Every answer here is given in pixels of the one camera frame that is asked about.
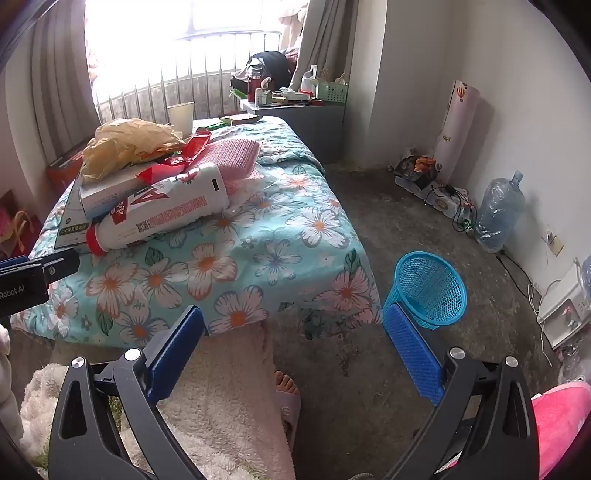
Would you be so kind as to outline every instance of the red bottle cap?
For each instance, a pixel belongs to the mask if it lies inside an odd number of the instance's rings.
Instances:
[[[95,255],[106,255],[107,252],[101,248],[99,241],[96,238],[96,223],[90,226],[86,231],[86,243],[88,248]]]

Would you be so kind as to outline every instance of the blue gripper pad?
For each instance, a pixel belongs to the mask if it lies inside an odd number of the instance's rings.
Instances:
[[[173,326],[174,331],[144,376],[146,399],[152,405],[168,398],[173,392],[199,339],[206,332],[201,310],[197,307],[187,310],[183,318]]]
[[[419,394],[436,406],[443,396],[441,365],[401,308],[393,303],[384,313],[384,328]]]

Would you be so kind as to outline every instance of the white wall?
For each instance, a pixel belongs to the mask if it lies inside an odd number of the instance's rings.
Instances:
[[[482,94],[452,178],[481,200],[521,170],[528,210],[507,243],[542,292],[591,254],[591,83],[549,20],[527,0],[459,0],[440,96],[461,79]],[[564,242],[548,255],[548,224]]]
[[[440,125],[439,85],[452,39],[453,0],[361,0],[346,111],[346,159],[356,168],[395,163],[427,147]]]
[[[45,174],[45,157],[37,135],[30,42],[29,32],[14,50],[0,82],[0,195],[12,189],[19,206],[43,221],[57,198]]]
[[[366,159],[366,140],[384,44],[386,8],[387,0],[362,0],[357,12],[344,126],[345,156],[355,165],[364,164]]]

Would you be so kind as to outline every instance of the pink fabric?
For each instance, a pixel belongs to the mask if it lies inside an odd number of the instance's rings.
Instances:
[[[570,382],[532,400],[540,445],[540,479],[562,458],[591,411],[591,387]]]
[[[261,144],[249,138],[218,140],[208,144],[187,169],[211,162],[217,165],[224,181],[243,180],[252,174],[260,150]]]

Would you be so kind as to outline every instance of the white bottle with red cap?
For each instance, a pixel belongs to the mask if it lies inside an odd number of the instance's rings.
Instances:
[[[104,255],[155,233],[175,230],[199,217],[221,212],[228,204],[217,165],[199,164],[119,202],[100,223],[88,229],[86,243],[92,253]]]

